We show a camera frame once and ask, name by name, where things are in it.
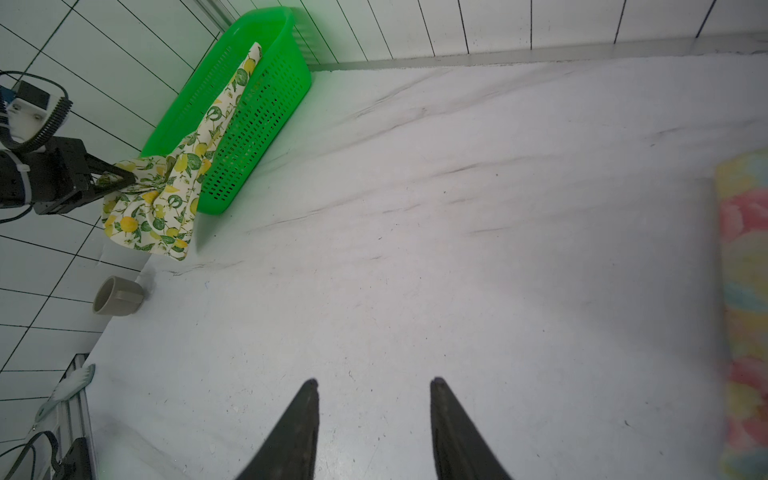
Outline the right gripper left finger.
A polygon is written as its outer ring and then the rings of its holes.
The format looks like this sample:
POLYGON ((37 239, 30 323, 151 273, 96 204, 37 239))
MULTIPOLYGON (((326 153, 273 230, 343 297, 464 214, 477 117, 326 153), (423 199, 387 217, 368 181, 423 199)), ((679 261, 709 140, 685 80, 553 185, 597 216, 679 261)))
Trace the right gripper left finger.
POLYGON ((319 391, 305 381, 237 480, 312 480, 319 434, 319 391))

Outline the pastel floral skirt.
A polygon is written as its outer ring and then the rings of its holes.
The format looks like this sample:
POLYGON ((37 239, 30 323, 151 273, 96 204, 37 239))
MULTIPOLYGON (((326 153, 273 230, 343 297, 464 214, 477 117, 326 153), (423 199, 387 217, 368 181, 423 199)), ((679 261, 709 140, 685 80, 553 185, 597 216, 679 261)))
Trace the pastel floral skirt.
POLYGON ((767 151, 715 169, 730 350, 723 479, 767 477, 767 151))

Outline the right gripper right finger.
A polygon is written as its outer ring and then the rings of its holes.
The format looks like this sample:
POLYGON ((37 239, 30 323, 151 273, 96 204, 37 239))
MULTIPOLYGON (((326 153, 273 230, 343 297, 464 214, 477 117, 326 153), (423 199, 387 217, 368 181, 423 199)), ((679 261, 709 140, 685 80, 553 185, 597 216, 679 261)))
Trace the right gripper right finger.
POLYGON ((430 425, 438 479, 512 480, 441 377, 430 382, 430 425))

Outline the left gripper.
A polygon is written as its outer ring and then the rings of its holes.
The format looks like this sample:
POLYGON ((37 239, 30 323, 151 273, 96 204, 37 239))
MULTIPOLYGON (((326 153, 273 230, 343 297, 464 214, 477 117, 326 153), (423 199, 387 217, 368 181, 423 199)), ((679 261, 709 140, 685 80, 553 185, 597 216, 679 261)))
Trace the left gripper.
POLYGON ((87 153, 82 141, 54 137, 40 151, 1 151, 1 207, 65 214, 136 183, 128 170, 87 153))

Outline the green lemon print skirt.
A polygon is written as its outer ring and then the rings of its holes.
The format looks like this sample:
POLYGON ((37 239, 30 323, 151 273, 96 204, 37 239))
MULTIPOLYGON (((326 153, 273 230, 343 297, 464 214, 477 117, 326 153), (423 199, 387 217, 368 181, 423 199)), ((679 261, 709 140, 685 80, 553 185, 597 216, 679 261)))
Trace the green lemon print skirt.
POLYGON ((261 58, 255 43, 196 129, 170 154, 117 163, 136 182, 104 199, 101 223, 109 240, 178 261, 187 257, 203 182, 261 58))

